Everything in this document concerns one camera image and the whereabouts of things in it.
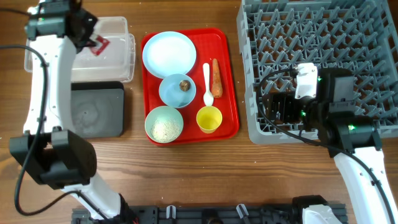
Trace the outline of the yellow plastic cup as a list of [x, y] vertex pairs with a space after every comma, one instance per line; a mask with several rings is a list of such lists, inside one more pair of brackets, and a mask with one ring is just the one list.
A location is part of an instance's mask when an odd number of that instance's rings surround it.
[[215, 106], [204, 106], [198, 111], [196, 121], [205, 134], [211, 134], [220, 127], [223, 115]]

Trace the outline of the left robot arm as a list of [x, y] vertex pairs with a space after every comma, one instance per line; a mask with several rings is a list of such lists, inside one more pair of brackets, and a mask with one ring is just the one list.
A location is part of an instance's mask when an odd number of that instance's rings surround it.
[[30, 106], [23, 135], [9, 141], [21, 174], [72, 195], [96, 223], [138, 223], [123, 196], [99, 175], [94, 147], [73, 127], [75, 57], [84, 48], [98, 55], [108, 45], [95, 33], [96, 16], [81, 1], [40, 1], [27, 15], [25, 49], [33, 62]]

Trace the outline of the red sauce packet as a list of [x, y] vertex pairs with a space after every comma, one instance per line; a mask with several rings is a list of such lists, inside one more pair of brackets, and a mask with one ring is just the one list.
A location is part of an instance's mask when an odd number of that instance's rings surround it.
[[110, 43], [108, 39], [96, 34], [90, 37], [90, 40], [93, 43], [93, 46], [90, 47], [90, 51], [96, 56], [99, 56]]

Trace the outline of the white rice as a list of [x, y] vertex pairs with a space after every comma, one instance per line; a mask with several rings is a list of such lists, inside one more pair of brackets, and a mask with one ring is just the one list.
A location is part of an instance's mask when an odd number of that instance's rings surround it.
[[172, 142], [178, 138], [182, 128], [176, 119], [157, 119], [152, 128], [151, 135], [159, 143]]

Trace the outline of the light blue bowl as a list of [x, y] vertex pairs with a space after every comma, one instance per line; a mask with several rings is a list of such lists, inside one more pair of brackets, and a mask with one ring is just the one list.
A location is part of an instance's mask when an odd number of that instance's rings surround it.
[[[180, 89], [179, 83], [188, 80], [191, 84], [190, 89], [184, 92]], [[195, 82], [184, 74], [174, 74], [165, 77], [159, 86], [160, 99], [167, 105], [174, 108], [184, 108], [188, 106], [196, 96]]]

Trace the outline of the green bowl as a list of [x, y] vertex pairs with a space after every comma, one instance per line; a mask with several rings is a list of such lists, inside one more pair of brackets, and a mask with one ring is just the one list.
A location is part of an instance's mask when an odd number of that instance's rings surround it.
[[159, 106], [159, 107], [156, 107], [155, 109], [153, 109], [147, 115], [146, 120], [145, 120], [145, 131], [151, 140], [155, 141], [150, 133], [155, 120], [167, 119], [167, 118], [173, 118], [178, 121], [178, 123], [181, 125], [181, 128], [182, 128], [182, 130], [180, 132], [180, 135], [181, 135], [181, 133], [183, 131], [184, 122], [183, 122], [183, 118], [182, 118], [182, 115], [180, 114], [180, 112], [177, 109], [170, 107], [170, 106]]

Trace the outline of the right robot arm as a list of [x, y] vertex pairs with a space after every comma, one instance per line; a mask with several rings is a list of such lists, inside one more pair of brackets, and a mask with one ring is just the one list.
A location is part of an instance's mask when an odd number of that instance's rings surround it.
[[265, 95], [259, 110], [275, 126], [282, 121], [302, 121], [306, 131], [316, 129], [318, 140], [283, 130], [299, 141], [328, 149], [348, 191], [358, 223], [397, 223], [397, 205], [386, 175], [382, 142], [369, 116], [356, 115], [354, 76], [345, 68], [318, 69], [302, 63], [283, 69], [296, 81], [293, 93]]

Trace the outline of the brown food scrap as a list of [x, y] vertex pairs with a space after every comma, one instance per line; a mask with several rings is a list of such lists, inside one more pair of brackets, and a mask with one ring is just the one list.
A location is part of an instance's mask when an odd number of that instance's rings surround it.
[[181, 89], [182, 91], [187, 92], [187, 91], [190, 89], [191, 84], [190, 84], [190, 82], [189, 82], [188, 80], [182, 80], [182, 81], [179, 83], [179, 87], [180, 87], [180, 89]]

